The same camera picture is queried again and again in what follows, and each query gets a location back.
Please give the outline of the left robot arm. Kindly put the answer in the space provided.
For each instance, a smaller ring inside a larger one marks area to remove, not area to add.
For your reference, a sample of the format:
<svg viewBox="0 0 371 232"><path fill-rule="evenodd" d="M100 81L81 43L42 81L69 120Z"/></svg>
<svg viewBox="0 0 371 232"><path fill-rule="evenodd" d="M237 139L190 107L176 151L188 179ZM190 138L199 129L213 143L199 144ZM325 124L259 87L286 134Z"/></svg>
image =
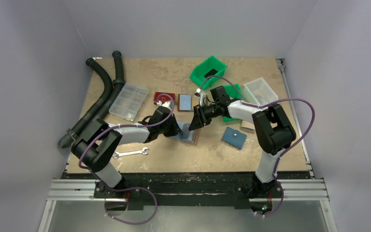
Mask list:
<svg viewBox="0 0 371 232"><path fill-rule="evenodd" d="M71 145L71 153L89 171L111 188L118 188L124 180L111 164L111 158L119 145L149 143L159 135L172 137L182 133L170 108L159 106L151 116L135 124L109 126L102 119L88 124L80 137Z"/></svg>

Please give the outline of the pink leather card holder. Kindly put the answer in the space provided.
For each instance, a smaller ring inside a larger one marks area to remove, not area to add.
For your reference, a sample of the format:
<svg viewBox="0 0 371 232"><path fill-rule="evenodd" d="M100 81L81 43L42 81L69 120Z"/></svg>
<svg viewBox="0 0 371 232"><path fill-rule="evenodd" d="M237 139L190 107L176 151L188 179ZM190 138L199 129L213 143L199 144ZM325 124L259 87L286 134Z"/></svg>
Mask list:
<svg viewBox="0 0 371 232"><path fill-rule="evenodd" d="M198 143L198 139L199 139L199 135L200 135L200 129L191 131L191 130L188 129L189 126L190 126L189 123L184 123L184 122L181 122L181 121L177 121L177 124L180 127L180 129L182 130L182 133L180 133L178 135L175 135L175 136L171 136L170 138L174 139L174 140L177 140L177 141L180 141L180 142L183 142L183 143L196 145Z"/></svg>

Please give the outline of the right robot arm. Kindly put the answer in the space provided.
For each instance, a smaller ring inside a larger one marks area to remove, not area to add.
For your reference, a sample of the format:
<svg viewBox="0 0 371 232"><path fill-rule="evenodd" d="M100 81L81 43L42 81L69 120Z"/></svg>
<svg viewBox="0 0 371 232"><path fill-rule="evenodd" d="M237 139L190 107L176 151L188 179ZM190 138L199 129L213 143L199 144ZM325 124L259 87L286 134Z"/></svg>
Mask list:
<svg viewBox="0 0 371 232"><path fill-rule="evenodd" d="M258 143L262 148L255 180L262 184L273 181L276 177L278 157L291 146L296 139L296 132L281 105L275 103L261 109L250 106L242 99L230 98L223 86L211 89L213 103L206 104L206 94L198 88L194 96L199 104L193 107L194 116L189 130L203 128L218 116L227 116L250 122L255 127Z"/></svg>

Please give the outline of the black VIP card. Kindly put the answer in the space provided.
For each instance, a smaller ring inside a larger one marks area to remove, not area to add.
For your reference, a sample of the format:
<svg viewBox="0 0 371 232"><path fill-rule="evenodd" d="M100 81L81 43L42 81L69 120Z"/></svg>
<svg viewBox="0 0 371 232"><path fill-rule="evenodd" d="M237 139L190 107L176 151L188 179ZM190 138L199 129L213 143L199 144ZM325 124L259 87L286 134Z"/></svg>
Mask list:
<svg viewBox="0 0 371 232"><path fill-rule="evenodd" d="M205 75L204 75L204 78L208 78L210 76L216 76L218 74L218 70L212 68L211 70L209 70Z"/></svg>

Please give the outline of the silver VIP card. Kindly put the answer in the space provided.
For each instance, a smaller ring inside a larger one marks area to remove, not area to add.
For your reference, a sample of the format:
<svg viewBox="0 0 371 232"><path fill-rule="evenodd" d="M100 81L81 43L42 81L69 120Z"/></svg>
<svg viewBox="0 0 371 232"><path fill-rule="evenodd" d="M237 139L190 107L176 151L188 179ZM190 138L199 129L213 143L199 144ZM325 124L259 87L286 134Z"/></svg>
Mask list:
<svg viewBox="0 0 371 232"><path fill-rule="evenodd" d="M268 100L267 100L267 98L264 97L264 96L262 95L262 93L260 93L260 92L256 92L256 93L254 93L254 97L255 97L255 99L257 100L258 105L266 105L266 104L269 103Z"/></svg>

